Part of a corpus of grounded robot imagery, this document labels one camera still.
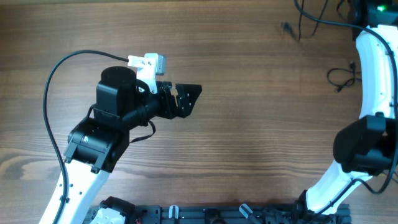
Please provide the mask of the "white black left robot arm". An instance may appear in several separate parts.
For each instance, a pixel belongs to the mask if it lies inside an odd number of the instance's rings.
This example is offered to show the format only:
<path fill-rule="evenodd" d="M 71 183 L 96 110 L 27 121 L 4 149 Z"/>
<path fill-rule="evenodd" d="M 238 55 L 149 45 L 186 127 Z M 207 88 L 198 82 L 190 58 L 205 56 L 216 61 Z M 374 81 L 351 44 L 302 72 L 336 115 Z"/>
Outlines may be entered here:
<path fill-rule="evenodd" d="M 92 202 L 108 180 L 130 144 L 145 138 L 130 138 L 138 126 L 152 125 L 152 118 L 186 118 L 202 92 L 201 85 L 156 82 L 157 93 L 137 79 L 127 67 L 102 71 L 96 87 L 96 103 L 71 130 L 58 185 L 41 223 L 83 223 Z"/>

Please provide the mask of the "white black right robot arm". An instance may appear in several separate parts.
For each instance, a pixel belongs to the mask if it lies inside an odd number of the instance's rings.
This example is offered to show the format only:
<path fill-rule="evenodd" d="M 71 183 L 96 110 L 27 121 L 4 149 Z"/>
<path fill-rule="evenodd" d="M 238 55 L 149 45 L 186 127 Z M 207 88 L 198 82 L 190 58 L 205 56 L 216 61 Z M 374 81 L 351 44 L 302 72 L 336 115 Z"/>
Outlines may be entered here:
<path fill-rule="evenodd" d="M 397 166 L 397 3 L 350 1 L 347 23 L 301 15 L 353 30 L 361 63 L 363 99 L 359 119 L 342 129 L 333 143 L 334 160 L 322 178 L 300 196 L 306 223 L 334 215 L 359 185 L 383 193 Z"/>

